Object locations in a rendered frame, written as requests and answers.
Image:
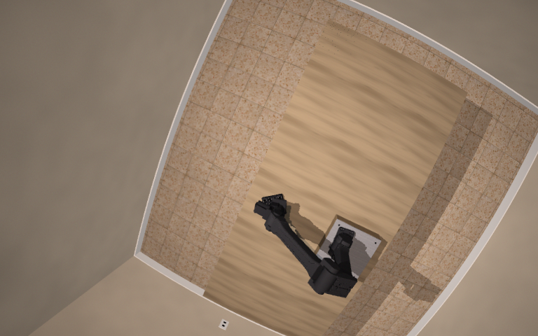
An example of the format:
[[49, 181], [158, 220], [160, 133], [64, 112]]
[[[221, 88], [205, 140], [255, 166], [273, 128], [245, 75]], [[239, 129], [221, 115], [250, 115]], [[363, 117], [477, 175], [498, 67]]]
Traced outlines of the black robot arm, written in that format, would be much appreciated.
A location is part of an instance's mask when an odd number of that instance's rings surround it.
[[321, 260], [290, 228], [282, 210], [275, 208], [278, 206], [276, 202], [268, 205], [259, 200], [255, 203], [254, 213], [266, 220], [266, 230], [277, 235], [304, 266], [310, 276], [308, 284], [316, 293], [346, 298], [357, 283], [357, 278], [352, 276], [349, 257], [354, 231], [339, 227], [333, 243], [329, 245], [331, 259]]

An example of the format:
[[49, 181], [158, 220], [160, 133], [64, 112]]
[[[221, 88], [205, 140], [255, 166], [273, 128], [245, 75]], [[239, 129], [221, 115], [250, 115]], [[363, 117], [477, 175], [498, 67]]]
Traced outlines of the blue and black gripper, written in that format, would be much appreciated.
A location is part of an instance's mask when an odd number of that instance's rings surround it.
[[286, 211], [286, 204], [287, 204], [287, 201], [285, 199], [277, 199], [277, 198], [273, 198], [273, 202], [276, 202], [276, 203], [279, 203], [279, 206], [278, 207], [275, 207], [275, 208], [279, 208], [282, 210], [282, 213], [283, 213], [283, 216], [285, 215], [285, 211]]

